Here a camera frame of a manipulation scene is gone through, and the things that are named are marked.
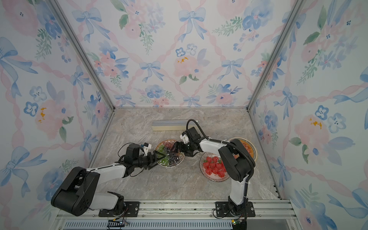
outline wall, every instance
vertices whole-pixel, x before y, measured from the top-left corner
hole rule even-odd
[[[304,230],[368,229],[367,10],[306,1],[251,111]]]
[[[49,229],[111,113],[44,2],[3,0],[0,21],[0,229]]]
[[[116,106],[246,106],[294,0],[59,1]]]

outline plate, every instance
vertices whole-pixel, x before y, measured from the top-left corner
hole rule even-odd
[[[213,154],[213,153],[210,153],[210,152],[203,153],[201,159],[199,160],[199,168],[201,169],[201,172],[203,173],[203,175],[205,177],[207,177],[207,179],[212,180],[212,181],[215,181],[215,182],[222,182],[222,181],[227,180],[230,177],[227,172],[225,172],[225,176],[224,177],[219,177],[218,175],[216,175],[214,173],[211,173],[211,175],[208,175],[206,173],[206,169],[204,168],[203,163],[207,162],[206,161],[206,158],[207,157],[210,157],[210,158],[218,157],[219,158],[219,162],[221,161],[221,157],[218,156],[218,155],[216,155],[216,154]]]
[[[254,145],[252,144],[252,142],[248,141],[247,139],[244,139],[242,137],[234,137],[231,138],[229,141],[232,141],[234,139],[238,139],[243,146],[245,147],[245,149],[248,151],[248,153],[250,154],[250,156],[253,158],[254,161],[257,160],[258,158],[258,153],[256,148],[254,147]]]
[[[168,146],[169,148],[171,148],[174,145],[175,142],[177,142],[177,140],[175,140],[175,139],[166,139],[166,140],[163,140],[163,141],[161,141],[156,146],[155,150],[158,151],[158,152],[160,152],[160,153],[164,153],[164,151],[162,151],[162,147],[161,146],[162,145],[165,145],[165,146]],[[159,165],[161,165],[162,167],[166,167],[166,168],[175,167],[175,166],[179,165],[183,161],[185,155],[182,152],[178,152],[178,153],[176,153],[176,155],[173,155],[173,157],[175,159],[172,160],[171,163],[170,163],[170,159],[169,159],[168,156],[165,157],[162,160],[159,160],[157,163]]]

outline decorative plate rim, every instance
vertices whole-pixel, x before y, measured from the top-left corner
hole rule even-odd
[[[172,139],[172,138],[169,138],[169,139],[163,140],[163,141],[161,141],[160,143],[158,143],[158,144],[157,144],[157,146],[156,146],[155,150],[157,150],[157,148],[158,148],[160,145],[162,145],[162,143],[163,143],[164,141],[174,141],[174,142],[177,142],[178,140],[176,140],[176,139]],[[177,164],[177,165],[175,165],[175,166],[178,166],[178,165],[180,165],[180,163],[181,163],[181,162],[183,162],[184,157],[185,157],[185,154],[183,154],[183,153],[182,153],[182,155],[183,155],[183,158],[181,159],[181,161],[179,162],[179,164]],[[161,165],[159,162],[157,162],[157,164],[158,164],[158,165],[160,165],[160,166],[162,166],[162,167],[165,167],[165,168],[173,168],[173,167],[175,167],[175,166],[164,166],[164,165]]]
[[[238,139],[239,141],[245,141],[245,142],[247,142],[247,143],[252,147],[252,150],[253,150],[253,152],[255,153],[255,154],[254,154],[254,156],[253,156],[253,160],[254,160],[254,162],[255,162],[255,161],[257,160],[257,158],[258,158],[258,151],[257,151],[257,149],[254,147],[254,144],[253,144],[252,142],[250,142],[249,140],[247,140],[247,139],[243,138],[243,137],[233,137],[233,138],[229,139],[229,141],[232,141],[232,140],[234,140],[234,139]]]
[[[226,181],[227,179],[229,179],[229,174],[226,172],[225,173],[225,176],[224,177],[219,177],[219,179],[214,179],[214,178],[211,178],[209,175],[207,175],[204,167],[203,167],[203,163],[204,163],[204,159],[206,159],[207,156],[210,156],[210,155],[215,155],[215,156],[218,156],[217,154],[214,154],[214,153],[211,153],[211,152],[204,152],[203,155],[201,156],[201,159],[199,160],[199,168],[202,172],[202,174],[207,178],[209,179],[210,181],[214,181],[214,182],[223,182],[223,181]]]

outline ventilation grille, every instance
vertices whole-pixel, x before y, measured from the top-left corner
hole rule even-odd
[[[65,230],[82,229],[233,229],[231,220],[128,220],[129,225],[124,228],[114,227],[117,223],[107,220],[66,220]]]

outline red strawberry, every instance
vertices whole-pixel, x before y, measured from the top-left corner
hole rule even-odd
[[[209,167],[209,162],[205,162],[205,163],[203,163],[203,167],[206,169],[206,168],[208,168]]]
[[[206,169],[206,174],[207,174],[207,175],[211,175],[211,174],[212,174],[212,170],[211,170],[210,168],[207,168],[207,169]]]
[[[217,163],[217,162],[219,161],[219,157],[218,157],[218,156],[214,156],[214,157],[212,158],[212,160],[213,160],[213,162]]]
[[[225,176],[225,172],[224,171],[219,171],[219,177],[222,178]]]
[[[212,169],[212,172],[217,175],[219,173],[219,170],[217,168]]]

